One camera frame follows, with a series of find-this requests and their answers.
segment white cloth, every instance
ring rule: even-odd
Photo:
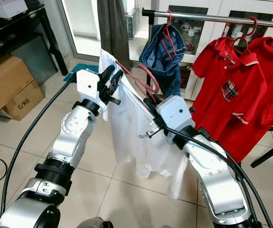
[[[119,69],[114,57],[102,50],[99,72],[103,72],[110,64]],[[149,126],[154,117],[140,102],[142,99],[125,75],[113,96],[121,100],[120,105],[108,105],[117,163],[123,164],[135,159],[136,174],[140,178],[147,178],[152,171],[165,178],[172,176],[168,195],[177,199],[187,158],[177,146],[168,144],[163,131],[151,139],[144,137],[147,131],[156,128],[155,124]]]

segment clothes hanger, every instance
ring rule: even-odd
[[[116,63],[117,63],[124,71],[126,71],[127,74],[129,74],[129,75],[133,78],[133,80],[134,80],[136,86],[139,88],[139,90],[142,92],[142,94],[144,94],[146,98],[153,100],[153,102],[154,102],[155,104],[157,104],[157,101],[156,101],[155,97],[153,96],[153,93],[156,94],[157,92],[159,92],[160,86],[159,86],[159,84],[158,84],[156,78],[155,78],[155,77],[152,75],[152,73],[147,69],[147,67],[146,67],[146,66],[143,66],[143,65],[141,65],[141,64],[138,65],[138,67],[139,67],[140,69],[144,70],[144,71],[147,73],[147,75],[151,78],[152,82],[153,82],[154,85],[155,85],[155,88],[150,87],[149,85],[145,84],[141,79],[139,79],[138,77],[134,76],[129,70],[127,70],[127,69],[126,69],[122,64],[120,64],[117,60],[116,60]]]
[[[251,51],[248,49],[249,45],[248,45],[248,42],[247,42],[247,40],[246,40],[245,37],[246,37],[246,36],[251,36],[251,35],[254,34],[254,32],[255,32],[256,29],[257,29],[257,24],[258,24],[258,23],[257,23],[257,18],[256,18],[256,17],[251,16],[251,17],[249,17],[249,19],[252,19],[252,20],[254,21],[253,30],[252,30],[250,33],[244,34],[244,35],[241,36],[241,37],[237,37],[236,39],[234,39],[234,40],[232,41],[233,49],[234,49],[236,52],[238,52],[240,55],[242,55],[242,52],[239,51],[239,50],[237,50],[236,48],[234,48],[234,43],[235,43],[237,40],[239,40],[239,39],[242,39],[242,40],[245,42],[245,49],[246,49],[249,53],[251,53]]]
[[[176,49],[175,49],[174,43],[173,43],[173,41],[171,40],[171,37],[170,37],[170,35],[169,35],[169,31],[168,31],[168,27],[171,25],[171,11],[170,11],[170,10],[167,10],[167,12],[170,14],[170,16],[169,16],[169,22],[168,22],[168,24],[163,28],[163,35],[164,35],[164,37],[165,37],[166,40],[170,41],[170,44],[171,44],[171,46],[172,46],[172,48],[173,48],[173,51],[174,51],[174,54],[176,55]],[[164,47],[166,53],[168,54],[170,60],[173,60],[173,58],[171,57],[171,55],[170,55],[169,51],[167,50],[167,48],[166,48],[166,46],[165,46],[165,44],[164,44],[164,42],[163,42],[162,39],[161,39],[161,43],[162,43],[162,45],[163,45],[163,47]]]

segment gray curtain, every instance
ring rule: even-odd
[[[97,0],[101,47],[130,69],[128,33],[122,0]]]

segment plaid pocket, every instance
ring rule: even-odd
[[[230,102],[231,98],[235,98],[238,96],[239,92],[236,89],[235,84],[228,79],[225,85],[221,88],[222,95],[226,101]]]

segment red polo shirt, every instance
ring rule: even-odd
[[[192,114],[196,129],[204,127],[217,139],[233,115],[244,124],[252,120],[266,91],[256,54],[237,56],[229,37],[212,41],[192,66],[205,78]]]
[[[257,58],[267,83],[267,91],[260,100],[253,121],[242,124],[234,116],[219,137],[219,143],[240,162],[273,126],[273,38],[255,39],[249,49]]]

